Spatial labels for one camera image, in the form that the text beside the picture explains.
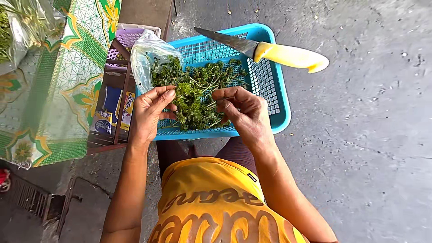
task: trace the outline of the purple plastic crate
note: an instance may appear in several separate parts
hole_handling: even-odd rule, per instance
[[[132,48],[135,44],[135,41],[143,34],[145,29],[152,30],[158,37],[161,35],[161,29],[158,27],[152,26],[143,26],[143,25],[135,25],[135,24],[118,24],[117,31],[115,33],[115,37],[117,40],[124,46],[128,48]],[[108,50],[107,59],[117,59],[117,54],[120,52],[117,49]],[[107,68],[114,68],[117,70],[126,70],[126,67],[120,67],[118,64],[105,64]]]

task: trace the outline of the magnolia logo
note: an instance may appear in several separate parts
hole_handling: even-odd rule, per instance
[[[111,133],[111,124],[108,121],[98,120],[95,128],[98,132]]]

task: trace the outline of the green patterned tablecloth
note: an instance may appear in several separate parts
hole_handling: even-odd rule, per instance
[[[82,158],[121,0],[54,0],[64,29],[0,76],[0,157],[30,168]]]

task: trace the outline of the plastic basket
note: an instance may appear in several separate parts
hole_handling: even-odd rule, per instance
[[[145,29],[152,30],[159,38],[161,37],[161,29],[159,27],[153,26],[143,26],[136,24],[121,24],[119,23],[117,26],[117,31],[115,33],[115,37],[117,40],[124,46],[130,47],[135,44],[135,41],[143,34]],[[117,54],[120,52],[117,49],[108,50],[107,59],[117,59]],[[127,67],[120,67],[118,64],[105,64],[107,68],[114,68],[117,70],[126,70]]]
[[[248,24],[219,32],[259,42],[276,42],[273,31],[263,24]],[[238,73],[240,68],[245,69],[249,75],[244,77],[243,80],[251,85],[250,89],[252,93],[267,100],[273,133],[281,132],[288,126],[291,119],[291,111],[280,64],[264,58],[259,63],[255,63],[252,59],[229,46],[220,44],[202,35],[170,42],[169,44],[181,52],[185,67],[202,67],[209,62],[223,61],[224,68],[227,68],[229,60],[232,58],[239,59],[241,65],[230,64],[230,66],[233,67],[235,73]],[[155,140],[238,136],[232,124],[224,128],[188,131],[181,131],[179,128],[161,128],[169,124],[170,121],[168,119],[159,121]]]

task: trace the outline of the clear plastic bag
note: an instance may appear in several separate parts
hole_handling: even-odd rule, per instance
[[[9,48],[1,50],[7,60],[0,61],[0,75],[17,68],[28,50],[43,45],[58,29],[64,16],[49,0],[0,0],[9,19]]]
[[[143,35],[135,42],[130,52],[132,73],[137,83],[138,90],[144,94],[153,88],[152,69],[155,58],[159,63],[170,62],[168,56],[178,57],[180,65],[183,66],[183,57],[172,45],[161,40],[151,30],[144,30]],[[159,73],[162,66],[159,65],[154,71]]]

